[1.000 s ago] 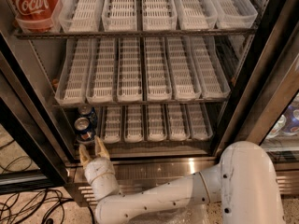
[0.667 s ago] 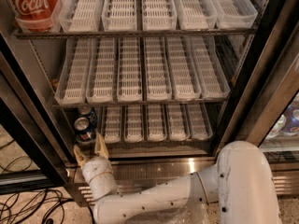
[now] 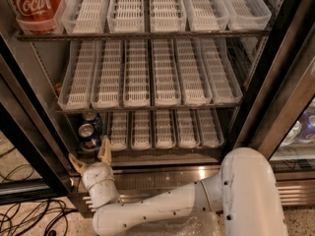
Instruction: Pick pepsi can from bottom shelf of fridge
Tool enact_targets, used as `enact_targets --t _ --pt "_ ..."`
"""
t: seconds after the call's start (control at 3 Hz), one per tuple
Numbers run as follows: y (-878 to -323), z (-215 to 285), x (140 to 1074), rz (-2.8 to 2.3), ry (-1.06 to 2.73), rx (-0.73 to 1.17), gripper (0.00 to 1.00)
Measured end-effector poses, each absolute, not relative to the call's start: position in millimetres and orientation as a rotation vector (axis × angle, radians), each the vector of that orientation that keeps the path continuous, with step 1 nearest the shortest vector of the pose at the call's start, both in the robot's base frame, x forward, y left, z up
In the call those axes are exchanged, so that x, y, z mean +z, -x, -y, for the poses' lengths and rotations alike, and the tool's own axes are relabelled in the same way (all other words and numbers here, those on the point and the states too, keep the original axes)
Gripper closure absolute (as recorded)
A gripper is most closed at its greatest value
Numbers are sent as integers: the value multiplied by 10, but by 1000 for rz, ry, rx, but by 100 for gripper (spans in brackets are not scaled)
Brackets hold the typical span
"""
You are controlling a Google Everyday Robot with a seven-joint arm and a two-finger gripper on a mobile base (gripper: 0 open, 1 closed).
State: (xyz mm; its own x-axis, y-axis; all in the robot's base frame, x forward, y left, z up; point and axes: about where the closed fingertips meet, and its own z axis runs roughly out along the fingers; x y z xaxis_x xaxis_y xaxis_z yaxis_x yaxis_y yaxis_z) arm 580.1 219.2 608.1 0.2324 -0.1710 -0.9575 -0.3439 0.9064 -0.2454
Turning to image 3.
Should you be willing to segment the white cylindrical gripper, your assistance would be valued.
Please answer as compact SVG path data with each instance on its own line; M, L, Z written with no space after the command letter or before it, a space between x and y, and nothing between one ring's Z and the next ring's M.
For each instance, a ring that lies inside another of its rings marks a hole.
M112 168L110 140L104 136L97 158L102 162L87 166L74 154L69 154L69 160L76 171L82 174L85 188L90 194L93 208L98 209L107 204L116 203L120 197L115 186Z

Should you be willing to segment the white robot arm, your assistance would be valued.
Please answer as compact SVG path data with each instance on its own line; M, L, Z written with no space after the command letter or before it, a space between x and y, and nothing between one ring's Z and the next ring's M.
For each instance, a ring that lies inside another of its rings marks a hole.
M111 167L110 141L102 141L98 161L69 159L81 174L94 208L98 236L119 236L143 224L207 211L221 211L226 236L288 236L274 171L259 151L239 147L229 152L212 177L141 202L123 204Z

